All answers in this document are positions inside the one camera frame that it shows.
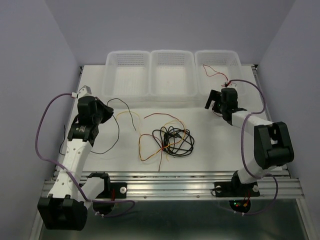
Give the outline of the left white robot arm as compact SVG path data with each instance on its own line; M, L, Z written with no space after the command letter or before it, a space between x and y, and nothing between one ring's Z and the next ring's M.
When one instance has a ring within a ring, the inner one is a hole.
M56 163L60 167L58 178L47 197L41 197L37 204L48 230L81 231L94 197L106 197L111 193L111 184L99 175L90 176L89 187L80 186L79 182L99 134L99 125L108 121L114 110L90 94L78 96L77 110L67 135L63 162Z

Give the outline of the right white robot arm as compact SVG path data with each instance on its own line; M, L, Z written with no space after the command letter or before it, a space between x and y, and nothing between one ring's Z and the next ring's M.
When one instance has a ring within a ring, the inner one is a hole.
M242 160L243 167L237 170L230 181L214 183L212 194L218 198L240 198L260 196L257 181L270 170L290 163L294 150L287 125L258 117L238 106L238 93L234 88L211 90L205 105L231 126L241 129L240 153L244 157L244 134L253 136L253 159Z

